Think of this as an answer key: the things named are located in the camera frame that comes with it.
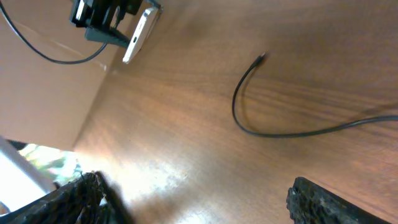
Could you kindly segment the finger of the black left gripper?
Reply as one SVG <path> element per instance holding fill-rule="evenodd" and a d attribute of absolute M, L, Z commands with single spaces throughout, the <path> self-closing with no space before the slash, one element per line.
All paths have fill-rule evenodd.
<path fill-rule="evenodd" d="M 162 8 L 161 4 L 159 2 L 157 2 L 156 0 L 146 0 L 146 1 L 157 9 Z"/>
<path fill-rule="evenodd" d="M 128 48 L 130 39 L 115 28 L 103 31 L 88 27 L 85 32 L 85 39 L 104 44 L 117 45 L 119 47 Z"/>

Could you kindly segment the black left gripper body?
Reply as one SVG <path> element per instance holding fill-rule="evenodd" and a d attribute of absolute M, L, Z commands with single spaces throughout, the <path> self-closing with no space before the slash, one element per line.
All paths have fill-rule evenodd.
<path fill-rule="evenodd" d="M 76 27 L 108 30 L 114 17 L 121 22 L 126 14 L 135 16 L 142 0 L 73 0 L 70 22 Z"/>

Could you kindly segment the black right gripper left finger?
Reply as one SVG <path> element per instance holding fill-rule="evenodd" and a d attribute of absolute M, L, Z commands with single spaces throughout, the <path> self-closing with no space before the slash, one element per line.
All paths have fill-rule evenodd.
<path fill-rule="evenodd" d="M 3 224 L 133 223 L 101 172 L 87 172 L 6 215 Z"/>

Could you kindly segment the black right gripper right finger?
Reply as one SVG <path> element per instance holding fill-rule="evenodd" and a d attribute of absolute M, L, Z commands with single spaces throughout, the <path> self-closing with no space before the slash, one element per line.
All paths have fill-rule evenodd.
<path fill-rule="evenodd" d="M 389 224 L 304 177 L 288 189 L 286 204 L 294 224 Z"/>

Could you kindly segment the black and cream flip phone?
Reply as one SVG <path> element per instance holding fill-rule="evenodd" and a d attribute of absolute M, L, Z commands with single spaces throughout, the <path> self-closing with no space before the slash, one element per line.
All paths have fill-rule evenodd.
<path fill-rule="evenodd" d="M 155 22 L 158 11 L 159 10 L 156 7 L 150 7 L 143 12 L 128 45 L 126 53 L 124 54 L 124 63 L 128 64 L 141 50 L 147 36 L 151 31 L 152 25 Z"/>

